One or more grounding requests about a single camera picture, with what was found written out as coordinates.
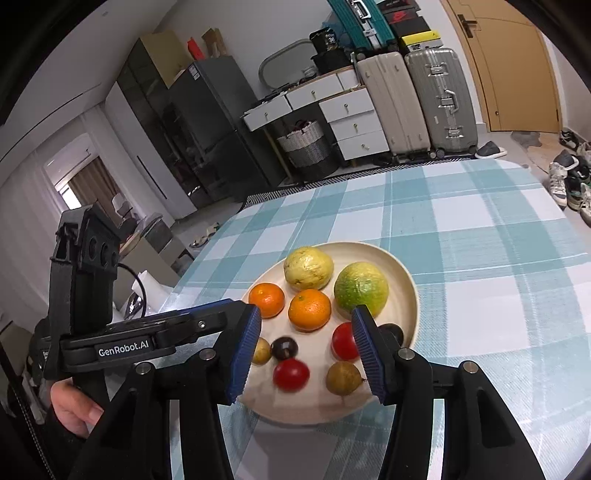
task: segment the refrigerator sticker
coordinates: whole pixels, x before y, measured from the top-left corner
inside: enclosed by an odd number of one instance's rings
[[[193,80],[197,80],[201,76],[195,68],[195,65],[189,65],[189,72],[191,72],[191,75],[193,75]]]

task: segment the black and white patterned trim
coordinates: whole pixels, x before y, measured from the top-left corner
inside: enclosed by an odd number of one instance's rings
[[[258,205],[262,202],[268,202],[269,200],[275,200],[282,197],[287,197],[293,193],[305,192],[306,190],[315,189],[318,187],[323,187],[324,185],[331,185],[333,183],[338,183],[340,181],[346,181],[351,179],[359,179],[361,177],[366,177],[368,175],[375,175],[376,173],[385,173],[387,171],[394,171],[394,170],[402,170],[403,168],[412,168],[412,167],[423,167],[425,165],[435,165],[437,163],[449,163],[453,161],[462,161],[462,160],[471,160],[471,156],[467,157],[452,157],[452,158],[444,158],[442,160],[428,160],[422,162],[420,164],[402,164],[402,165],[391,165],[388,167],[377,167],[377,168],[369,168],[367,170],[356,171],[353,173],[344,173],[342,175],[336,175],[334,177],[329,177],[327,179],[313,181],[310,183],[306,183],[304,185],[296,185],[291,187],[283,187],[277,190],[272,190],[270,192],[264,193],[255,193],[253,195],[249,195],[246,201],[242,204],[241,210],[245,208],[252,207],[253,205]]]

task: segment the drawer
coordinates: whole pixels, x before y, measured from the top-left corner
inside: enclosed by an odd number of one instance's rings
[[[330,127],[337,140],[356,137],[357,135],[377,132],[382,129],[378,114],[375,111],[359,113],[331,122]]]
[[[285,99],[285,95],[279,95],[270,102],[263,103],[251,110],[249,114],[244,116],[244,122],[253,131],[289,112],[291,112],[291,106]]]
[[[345,160],[390,150],[384,132],[381,130],[341,140],[339,147]]]
[[[374,109],[374,105],[367,88],[361,88],[321,102],[320,109],[327,122],[334,122],[351,115],[369,112]]]
[[[359,80],[353,67],[343,70],[342,72],[337,72],[337,77],[339,77],[340,84],[343,86],[343,90],[350,90],[351,88],[355,88],[357,85],[359,85]]]
[[[333,74],[308,82],[287,92],[286,97],[294,110],[343,91],[339,78]]]

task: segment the door frame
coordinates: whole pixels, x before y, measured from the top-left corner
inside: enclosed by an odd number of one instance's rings
[[[478,103],[480,104],[480,111],[482,112],[482,121],[486,125],[486,129],[490,132],[491,128],[491,118],[488,106],[486,104],[486,96],[484,94],[484,88],[482,87],[482,80],[480,79],[480,73],[478,72],[478,67],[476,66],[476,60],[472,55],[472,50],[470,49],[470,44],[466,38],[466,33],[460,25],[460,21],[457,19],[456,14],[453,11],[452,6],[449,3],[449,0],[439,0],[443,9],[447,13],[449,20],[452,22],[453,28],[456,31],[458,38],[460,39],[460,44],[462,45],[462,49],[464,50],[464,55],[468,60],[468,66],[470,67],[470,73],[472,74],[472,79],[474,80],[474,84],[476,86],[476,94],[478,96]],[[558,109],[558,128],[562,129],[563,122],[562,122],[562,107],[560,105],[560,95],[558,93],[558,86],[556,84],[556,71],[554,69],[554,64],[551,61],[550,53],[548,52],[548,44],[546,43],[540,29],[538,29],[535,25],[535,30],[542,42],[544,47],[544,53],[546,55],[546,60],[548,61],[548,65],[550,65],[550,69],[552,70],[552,86],[554,89],[554,98],[556,99],[556,108]]]

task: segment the silver suitcase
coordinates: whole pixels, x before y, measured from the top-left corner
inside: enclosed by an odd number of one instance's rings
[[[376,55],[357,64],[393,154],[429,150],[421,105],[402,55]]]
[[[404,57],[438,157],[474,153],[478,145],[472,100],[460,61],[450,48],[427,48]]]

